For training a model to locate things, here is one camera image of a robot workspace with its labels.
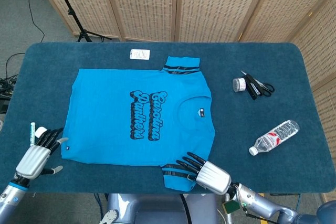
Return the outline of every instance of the robotic arm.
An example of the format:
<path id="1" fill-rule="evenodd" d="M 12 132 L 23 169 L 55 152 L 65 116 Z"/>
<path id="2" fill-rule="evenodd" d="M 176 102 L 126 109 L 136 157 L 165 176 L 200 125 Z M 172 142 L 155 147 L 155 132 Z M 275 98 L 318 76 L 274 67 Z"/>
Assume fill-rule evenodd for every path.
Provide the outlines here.
<path id="1" fill-rule="evenodd" d="M 278 224 L 329 224 L 336 223 L 336 201 L 323 204 L 317 211 L 317 216 L 299 215 L 293 209 L 278 205 L 263 196 L 252 191 L 240 183 L 232 183 L 230 175 L 209 161 L 205 161 L 197 155 L 188 152 L 190 157 L 183 157 L 183 161 L 176 161 L 190 172 L 188 179 L 196 181 L 202 187 L 210 191 L 224 195 L 229 193 L 230 199 L 235 200 L 249 216 L 248 210 L 257 215 L 269 219 L 279 212 L 276 223 Z"/>
<path id="2" fill-rule="evenodd" d="M 68 140 L 67 138 L 56 140 L 57 136 L 63 131 L 63 128 L 47 130 L 40 127 L 39 129 L 35 133 L 39 138 L 38 142 L 26 151 L 16 167 L 14 178 L 0 195 L 0 224 L 6 223 L 9 216 L 28 191 L 31 180 L 37 178 L 39 175 L 55 174 L 63 169 L 62 166 L 52 169 L 44 168 L 51 154 L 63 142 Z"/>

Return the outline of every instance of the white marker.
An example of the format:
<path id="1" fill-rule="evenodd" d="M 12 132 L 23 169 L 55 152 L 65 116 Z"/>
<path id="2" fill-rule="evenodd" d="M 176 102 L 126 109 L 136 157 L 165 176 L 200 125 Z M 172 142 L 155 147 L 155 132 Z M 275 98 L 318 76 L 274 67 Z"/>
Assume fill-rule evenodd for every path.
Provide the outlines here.
<path id="1" fill-rule="evenodd" d="M 35 123 L 30 123 L 30 145 L 35 145 Z"/>

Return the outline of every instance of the tripod stand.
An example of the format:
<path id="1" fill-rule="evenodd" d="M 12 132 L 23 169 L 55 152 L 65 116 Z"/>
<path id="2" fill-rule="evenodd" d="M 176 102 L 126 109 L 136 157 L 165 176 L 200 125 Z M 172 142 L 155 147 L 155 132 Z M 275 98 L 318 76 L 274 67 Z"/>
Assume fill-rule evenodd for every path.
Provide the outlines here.
<path id="1" fill-rule="evenodd" d="M 96 34 L 96 33 L 93 33 L 91 31 L 87 31 L 83 28 L 82 24 L 80 23 L 77 15 L 76 15 L 76 12 L 75 10 L 73 9 L 73 7 L 70 5 L 69 1 L 68 0 L 64 0 L 65 3 L 67 4 L 68 8 L 69 8 L 69 11 L 68 11 L 68 14 L 71 15 L 72 17 L 74 17 L 74 20 L 76 21 L 76 24 L 77 26 L 79 27 L 80 29 L 80 33 L 79 33 L 79 37 L 78 37 L 78 40 L 77 42 L 80 42 L 83 38 L 85 38 L 85 40 L 87 42 L 92 42 L 92 40 L 90 39 L 89 35 L 88 34 L 92 34 L 92 35 L 96 35 L 102 39 L 109 39 L 111 40 L 111 38 L 109 37 L 106 37 L 106 36 L 103 36 L 103 35 L 100 35 L 100 34 Z"/>

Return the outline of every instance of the bottle cap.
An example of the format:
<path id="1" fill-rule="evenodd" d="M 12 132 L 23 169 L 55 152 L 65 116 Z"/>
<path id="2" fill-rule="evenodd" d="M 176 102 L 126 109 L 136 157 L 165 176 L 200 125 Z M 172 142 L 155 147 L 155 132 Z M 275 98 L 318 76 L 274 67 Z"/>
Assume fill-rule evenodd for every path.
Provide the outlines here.
<path id="1" fill-rule="evenodd" d="M 44 132 L 46 132 L 46 131 L 47 131 L 47 129 L 44 128 L 43 126 L 41 126 L 41 127 L 39 127 L 39 128 L 35 131 L 35 136 L 36 136 L 37 138 L 40 138 L 40 136 L 41 136 Z"/>
<path id="2" fill-rule="evenodd" d="M 258 150 L 257 150 L 257 148 L 255 148 L 254 146 L 252 146 L 250 149 L 248 149 L 248 151 L 250 152 L 250 154 L 251 154 L 252 156 L 255 156 L 255 155 L 258 154 Z"/>
<path id="3" fill-rule="evenodd" d="M 236 78 L 232 81 L 232 87 L 235 92 L 241 92 L 246 89 L 246 82 L 244 78 Z"/>

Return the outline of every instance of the scissors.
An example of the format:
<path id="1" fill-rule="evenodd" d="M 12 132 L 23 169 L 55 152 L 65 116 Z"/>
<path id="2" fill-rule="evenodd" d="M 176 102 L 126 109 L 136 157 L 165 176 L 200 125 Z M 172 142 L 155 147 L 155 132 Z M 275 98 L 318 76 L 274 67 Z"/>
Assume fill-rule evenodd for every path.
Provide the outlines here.
<path id="1" fill-rule="evenodd" d="M 269 83 L 262 83 L 260 81 L 258 81 L 257 79 L 253 78 L 261 87 L 260 93 L 263 94 L 266 97 L 270 97 L 272 95 L 272 93 L 275 91 L 275 88 L 269 84 Z"/>

